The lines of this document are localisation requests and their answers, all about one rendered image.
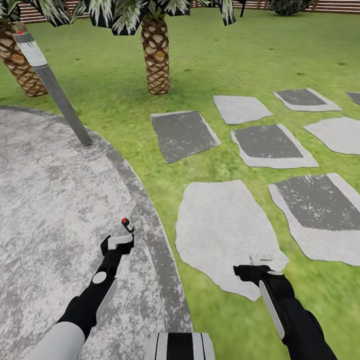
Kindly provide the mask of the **robot trunk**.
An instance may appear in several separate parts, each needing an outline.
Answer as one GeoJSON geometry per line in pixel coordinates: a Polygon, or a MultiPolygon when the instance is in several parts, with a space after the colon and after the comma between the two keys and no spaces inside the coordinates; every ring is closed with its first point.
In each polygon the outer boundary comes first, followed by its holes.
{"type": "Polygon", "coordinates": [[[207,332],[153,332],[145,360],[216,360],[207,332]]]}

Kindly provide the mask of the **pesticide atomizer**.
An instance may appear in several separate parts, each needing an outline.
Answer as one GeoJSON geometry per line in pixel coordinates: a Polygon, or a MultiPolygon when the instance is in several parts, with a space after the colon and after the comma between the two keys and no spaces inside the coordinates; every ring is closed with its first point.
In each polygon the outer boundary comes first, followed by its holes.
{"type": "Polygon", "coordinates": [[[133,233],[135,228],[132,227],[132,223],[130,222],[130,220],[128,218],[123,218],[121,221],[122,225],[124,226],[124,228],[129,232],[129,233],[133,233]]]}

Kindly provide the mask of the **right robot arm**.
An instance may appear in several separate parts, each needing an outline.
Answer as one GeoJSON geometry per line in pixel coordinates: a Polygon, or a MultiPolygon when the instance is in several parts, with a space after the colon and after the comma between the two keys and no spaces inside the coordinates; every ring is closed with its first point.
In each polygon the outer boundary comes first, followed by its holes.
{"type": "Polygon", "coordinates": [[[281,271],[261,261],[273,261],[269,252],[251,252],[250,265],[233,266],[243,282],[253,282],[260,292],[290,360],[338,360],[326,343],[322,327],[312,312],[295,298],[294,289],[281,271]]]}

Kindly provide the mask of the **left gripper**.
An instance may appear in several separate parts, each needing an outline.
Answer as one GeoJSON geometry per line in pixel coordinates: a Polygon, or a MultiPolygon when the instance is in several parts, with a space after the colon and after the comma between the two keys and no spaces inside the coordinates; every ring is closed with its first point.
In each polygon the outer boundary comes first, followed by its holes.
{"type": "Polygon", "coordinates": [[[120,243],[116,249],[109,249],[108,248],[108,239],[111,236],[109,235],[101,245],[101,250],[103,253],[104,260],[107,258],[115,258],[119,263],[123,255],[129,255],[131,252],[131,248],[134,248],[134,235],[133,239],[130,243],[120,243]]]}

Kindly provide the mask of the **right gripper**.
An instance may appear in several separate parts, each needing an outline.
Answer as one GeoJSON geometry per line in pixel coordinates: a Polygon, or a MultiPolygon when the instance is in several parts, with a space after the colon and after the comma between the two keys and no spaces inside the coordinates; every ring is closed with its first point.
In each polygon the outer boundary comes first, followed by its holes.
{"type": "Polygon", "coordinates": [[[234,274],[236,276],[240,276],[240,280],[243,282],[255,282],[255,274],[259,270],[270,270],[270,267],[268,265],[239,265],[233,266],[234,274]]]}

